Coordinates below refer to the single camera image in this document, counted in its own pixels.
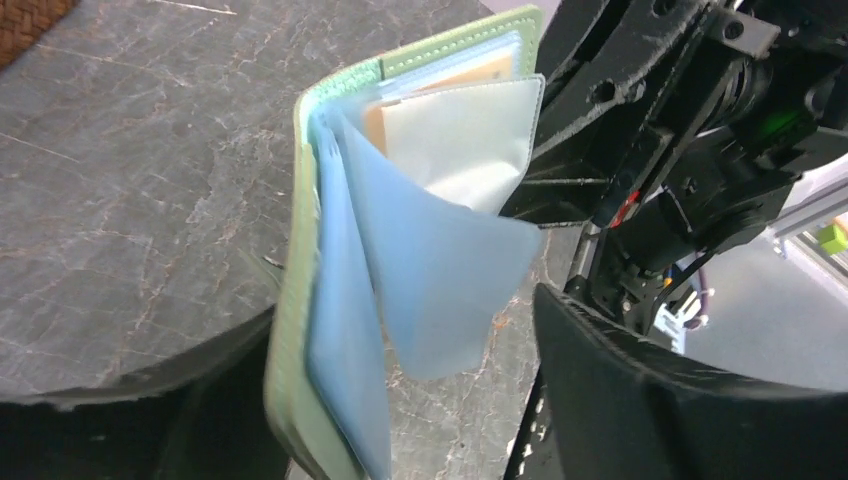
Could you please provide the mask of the light blue card holder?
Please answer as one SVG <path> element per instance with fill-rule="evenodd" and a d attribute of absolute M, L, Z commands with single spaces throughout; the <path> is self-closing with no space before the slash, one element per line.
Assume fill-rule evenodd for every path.
<path fill-rule="evenodd" d="M 384 347 L 435 380 L 482 364 L 540 229 L 501 210 L 529 170 L 542 11 L 376 55 L 294 108 L 286 263 L 264 381 L 277 438 L 315 479 L 392 475 Z"/>

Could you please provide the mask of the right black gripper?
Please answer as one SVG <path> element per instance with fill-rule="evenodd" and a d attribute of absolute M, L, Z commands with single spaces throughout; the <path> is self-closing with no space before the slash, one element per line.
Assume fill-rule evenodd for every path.
<path fill-rule="evenodd" d="M 538 51 L 531 164 L 502 215 L 620 223 L 699 133 L 753 107 L 780 32 L 723 2 L 562 1 Z"/>

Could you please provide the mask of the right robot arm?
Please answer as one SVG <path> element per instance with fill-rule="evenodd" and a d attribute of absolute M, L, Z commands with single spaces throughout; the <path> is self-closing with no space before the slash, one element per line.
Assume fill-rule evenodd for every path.
<path fill-rule="evenodd" d="M 533 160 L 504 215 L 580 224 L 567 290 L 641 333 L 695 267 L 847 151 L 843 1 L 564 1 Z"/>

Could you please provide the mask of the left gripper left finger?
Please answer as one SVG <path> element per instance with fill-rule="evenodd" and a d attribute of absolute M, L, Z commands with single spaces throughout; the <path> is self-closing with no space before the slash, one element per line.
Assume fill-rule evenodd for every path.
<path fill-rule="evenodd" d="M 105 387 L 1 400 L 5 479 L 284 479 L 263 405 L 271 310 Z"/>

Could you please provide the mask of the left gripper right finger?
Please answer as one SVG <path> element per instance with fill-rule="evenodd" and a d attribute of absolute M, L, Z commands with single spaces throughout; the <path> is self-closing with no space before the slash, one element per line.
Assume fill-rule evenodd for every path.
<path fill-rule="evenodd" d="M 547 284 L 508 479 L 843 479 L 847 396 L 673 353 Z"/>

